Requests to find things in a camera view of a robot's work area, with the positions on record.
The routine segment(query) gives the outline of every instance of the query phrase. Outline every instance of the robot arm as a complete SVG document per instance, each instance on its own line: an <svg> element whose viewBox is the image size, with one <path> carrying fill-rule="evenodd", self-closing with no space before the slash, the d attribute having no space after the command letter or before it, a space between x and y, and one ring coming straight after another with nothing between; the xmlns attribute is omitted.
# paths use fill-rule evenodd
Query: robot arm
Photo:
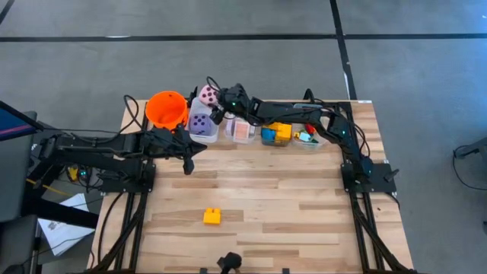
<svg viewBox="0 0 487 274"><path fill-rule="evenodd" d="M356 180L367 183L372 174L372 160L363 155L354 142L350 129L355 130L355 125L340 113L316 108L295 109L292 104L265 102L255 97L250 99L241 84L220 89L217 99L219 106L213 107L210 116L217 124L221 123L226 112L245 119L253 126L274 122L311 124L320 136L342 149L346 159L352 163ZM329 118L326 128L321 122L322 116Z"/></svg>

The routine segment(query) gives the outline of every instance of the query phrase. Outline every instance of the paper sheet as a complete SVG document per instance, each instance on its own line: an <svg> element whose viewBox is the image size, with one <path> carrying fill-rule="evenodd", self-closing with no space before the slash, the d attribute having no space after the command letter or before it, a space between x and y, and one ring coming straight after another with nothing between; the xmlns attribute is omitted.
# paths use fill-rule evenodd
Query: paper sheet
<svg viewBox="0 0 487 274"><path fill-rule="evenodd" d="M84 198L84 194L76 194L66 201L61 202L61 205L75 206L75 208L85 210L87 212L88 207L85 203L86 200ZM53 253L55 256L63 254L69 248L81 241L84 236L94 231L93 228L82 228L74 225L67 225L66 223L61 223L58 221L50 221L41 218L39 219L39 224L40 227L43 229L43 232L47 238L47 242L49 243L49 246L51 248L56 247L63 241L77 238L77 240L66 241L64 244L61 244L58 247L54 248Z"/></svg>

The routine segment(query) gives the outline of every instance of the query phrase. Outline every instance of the orange cup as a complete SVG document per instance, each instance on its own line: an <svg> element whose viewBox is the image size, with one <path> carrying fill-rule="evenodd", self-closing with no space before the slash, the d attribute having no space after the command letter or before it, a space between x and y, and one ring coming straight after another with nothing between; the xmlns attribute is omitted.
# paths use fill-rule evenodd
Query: orange cup
<svg viewBox="0 0 487 274"><path fill-rule="evenodd" d="M186 125L188 122L186 99L176 91L161 91L147 102L145 115L160 129L175 129L179 123Z"/></svg>

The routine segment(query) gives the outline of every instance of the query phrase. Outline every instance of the black floor stripe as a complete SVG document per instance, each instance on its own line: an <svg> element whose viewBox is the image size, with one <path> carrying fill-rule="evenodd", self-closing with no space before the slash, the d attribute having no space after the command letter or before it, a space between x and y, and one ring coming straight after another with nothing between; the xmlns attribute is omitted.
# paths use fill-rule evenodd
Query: black floor stripe
<svg viewBox="0 0 487 274"><path fill-rule="evenodd" d="M335 39L330 33L160 35L116 37L0 37L0 42L151 42L151 41L235 41L235 40L325 40Z"/></svg>
<svg viewBox="0 0 487 274"><path fill-rule="evenodd" d="M355 91L355 85L353 83L352 69L350 68L349 55L347 53L347 47L345 45L345 39L343 36L342 22L340 21L340 13L338 12L338 5L336 0L329 0L329 4L332 8L333 23L336 29L336 40L338 41L338 48L340 50L340 58L342 60L343 71L346 75L346 84L349 89L349 99L357 100L357 93Z"/></svg>
<svg viewBox="0 0 487 274"><path fill-rule="evenodd" d="M8 0L7 4L5 4L5 7L2 9L2 12L0 12L0 24L2 24L3 20L7 16L8 11L10 11L10 8L14 4L15 0Z"/></svg>
<svg viewBox="0 0 487 274"><path fill-rule="evenodd" d="M487 33L345 34L345 40L487 39Z"/></svg>

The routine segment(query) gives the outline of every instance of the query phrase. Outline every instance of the wooden table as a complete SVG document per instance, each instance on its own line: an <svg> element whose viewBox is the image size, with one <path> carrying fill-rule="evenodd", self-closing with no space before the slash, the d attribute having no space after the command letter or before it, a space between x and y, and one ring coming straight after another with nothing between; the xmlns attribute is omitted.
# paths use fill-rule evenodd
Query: wooden table
<svg viewBox="0 0 487 274"><path fill-rule="evenodd" d="M141 109L144 102L139 101ZM371 157L382 162L386 157L373 105L352 101L352 109L367 136ZM128 121L126 111L123 125ZM138 131L136 125L127 129L133 131ZM157 175L148 196L137 273L197 273L202 267L219 272L216 261L229 251L243 257L242 272L279 273L290 268L293 273L361 273L337 145L326 143L317 151L295 145L276 148L262 145L259 136L250 145L240 145L228 141L220 130L218 141L193 160L196 168L190 176L184 175L182 161L155 161ZM103 200L92 247L95 255L101 223L115 196ZM119 236L126 196L109 216L102 255ZM371 198L379 235L398 260L412 268L397 204L385 194ZM208 207L221 209L221 225L202 223ZM131 247L130 238L124 267L129 265Z"/></svg>

